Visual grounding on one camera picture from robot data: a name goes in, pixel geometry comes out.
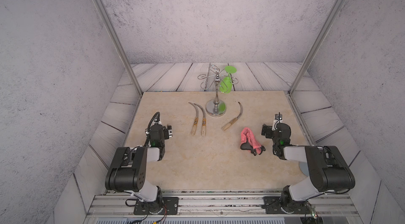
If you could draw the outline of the pink fluffy rag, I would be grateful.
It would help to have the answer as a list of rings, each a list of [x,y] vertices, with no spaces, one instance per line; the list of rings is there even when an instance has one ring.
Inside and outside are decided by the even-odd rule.
[[[249,151],[254,156],[261,155],[266,151],[265,147],[256,140],[254,133],[250,128],[244,128],[240,133],[240,138],[241,150]]]

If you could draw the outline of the small sickle wooden handle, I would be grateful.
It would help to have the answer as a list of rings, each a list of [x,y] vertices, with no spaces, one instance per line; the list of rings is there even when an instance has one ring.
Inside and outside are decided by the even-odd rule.
[[[207,124],[206,111],[205,111],[205,109],[204,109],[201,105],[199,105],[199,104],[193,103],[193,106],[199,107],[199,108],[201,109],[201,111],[202,111],[203,118],[202,118],[202,125],[201,125],[201,135],[202,135],[202,136],[206,136],[206,124]]]
[[[197,126],[198,126],[198,119],[199,119],[199,108],[197,108],[197,105],[195,103],[190,102],[190,104],[195,108],[196,111],[196,116],[193,122],[193,127],[191,130],[191,135],[196,134]]]
[[[221,129],[223,131],[226,131],[227,129],[229,129],[243,114],[243,106],[240,102],[238,102],[239,106],[240,106],[240,112],[239,115],[235,118],[233,118],[232,120],[230,120],[227,124],[225,124]]]

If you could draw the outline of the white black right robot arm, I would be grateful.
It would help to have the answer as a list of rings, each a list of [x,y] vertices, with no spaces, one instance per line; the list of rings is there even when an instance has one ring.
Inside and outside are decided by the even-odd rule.
[[[273,154],[281,160],[297,161],[308,166],[309,176],[284,187],[280,202],[283,207],[305,202],[328,191],[350,191],[355,177],[335,146],[297,146],[291,144],[291,127],[277,122],[263,125],[261,135],[272,139]]]

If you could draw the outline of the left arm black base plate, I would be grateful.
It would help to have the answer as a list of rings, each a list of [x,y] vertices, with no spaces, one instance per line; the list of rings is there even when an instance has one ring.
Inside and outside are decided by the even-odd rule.
[[[158,197],[154,202],[137,200],[134,206],[134,215],[176,215],[178,206],[178,197]]]

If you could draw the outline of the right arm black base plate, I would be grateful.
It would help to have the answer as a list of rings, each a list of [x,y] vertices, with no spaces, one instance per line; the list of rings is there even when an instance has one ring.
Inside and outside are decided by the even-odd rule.
[[[267,196],[263,198],[261,208],[266,214],[310,214],[311,208],[307,202],[284,200],[281,197]]]

